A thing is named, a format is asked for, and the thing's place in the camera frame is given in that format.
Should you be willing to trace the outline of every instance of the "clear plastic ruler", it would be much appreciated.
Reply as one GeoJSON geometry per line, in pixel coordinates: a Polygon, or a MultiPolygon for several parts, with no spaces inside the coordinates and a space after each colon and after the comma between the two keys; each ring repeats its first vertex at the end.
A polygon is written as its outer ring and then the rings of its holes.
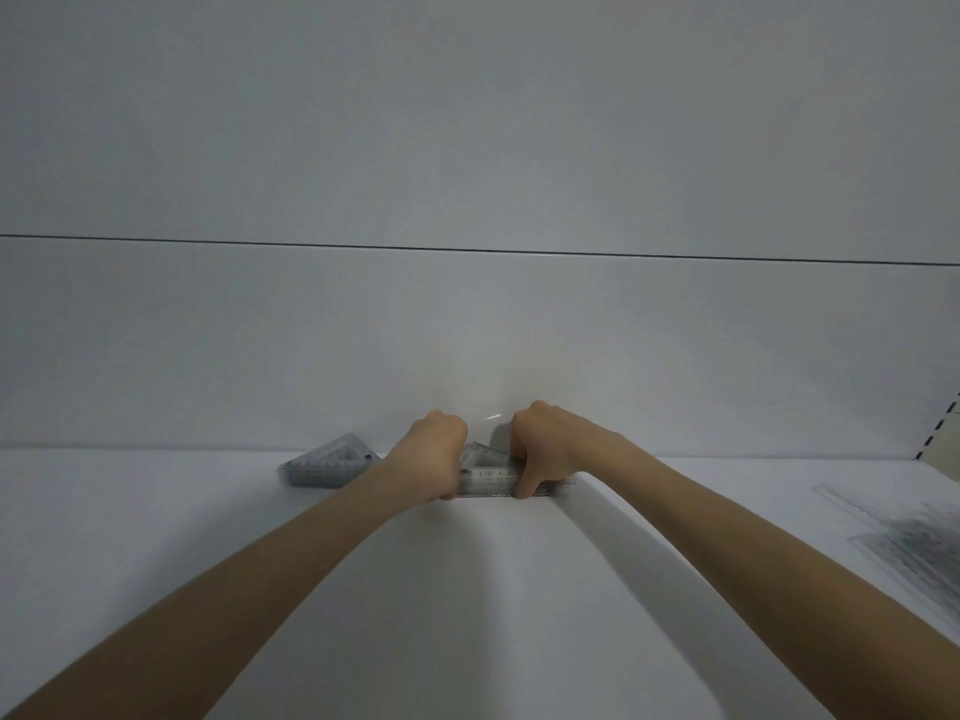
{"type": "MultiPolygon", "coordinates": [[[[276,469],[291,485],[305,488],[342,488],[360,473],[380,462],[376,452],[354,434],[343,435],[322,447],[284,462],[276,469]]],[[[523,462],[479,442],[470,442],[460,453],[457,496],[509,497],[523,472],[523,462]]],[[[534,496],[554,496],[570,480],[543,483],[534,496]]]]}

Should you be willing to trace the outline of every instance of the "finger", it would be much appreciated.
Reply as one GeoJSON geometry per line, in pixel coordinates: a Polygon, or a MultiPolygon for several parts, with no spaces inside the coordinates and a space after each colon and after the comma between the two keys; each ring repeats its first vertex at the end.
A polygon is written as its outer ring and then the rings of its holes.
{"type": "Polygon", "coordinates": [[[513,415],[510,422],[510,454],[520,460],[527,459],[527,448],[523,446],[521,435],[517,431],[517,415],[513,415]]]}
{"type": "Polygon", "coordinates": [[[528,461],[523,468],[523,474],[520,475],[516,481],[516,486],[513,488],[513,497],[517,500],[526,500],[534,495],[540,483],[544,482],[545,479],[546,473],[540,469],[540,466],[535,462],[528,461]]]}

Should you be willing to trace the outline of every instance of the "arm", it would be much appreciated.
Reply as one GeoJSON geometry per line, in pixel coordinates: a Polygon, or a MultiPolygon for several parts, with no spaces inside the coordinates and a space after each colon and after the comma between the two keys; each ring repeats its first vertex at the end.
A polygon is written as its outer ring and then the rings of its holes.
{"type": "Polygon", "coordinates": [[[466,438],[460,417],[431,411],[387,459],[148,608],[8,720],[202,718],[344,556],[407,508],[456,495],[466,438]]]}
{"type": "Polygon", "coordinates": [[[534,402],[513,418],[516,496],[589,472],[710,582],[832,713],[960,717],[960,648],[790,533],[576,414],[534,402]]]}

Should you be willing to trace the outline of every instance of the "person's right hand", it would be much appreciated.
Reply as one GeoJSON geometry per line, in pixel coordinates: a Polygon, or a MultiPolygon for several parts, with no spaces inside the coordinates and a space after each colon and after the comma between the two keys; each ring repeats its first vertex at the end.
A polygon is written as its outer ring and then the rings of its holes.
{"type": "Polygon", "coordinates": [[[582,416],[537,399],[510,423],[510,454],[526,461],[513,496],[534,495],[540,483],[590,469],[590,455],[614,433],[582,416]]]}

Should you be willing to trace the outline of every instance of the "pile of clear rulers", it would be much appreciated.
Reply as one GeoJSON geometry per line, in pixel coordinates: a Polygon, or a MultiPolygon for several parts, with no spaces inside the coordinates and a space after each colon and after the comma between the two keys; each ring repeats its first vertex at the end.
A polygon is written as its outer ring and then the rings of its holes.
{"type": "Polygon", "coordinates": [[[960,508],[907,507],[821,483],[813,492],[870,527],[849,539],[859,551],[960,628],[960,508]]]}

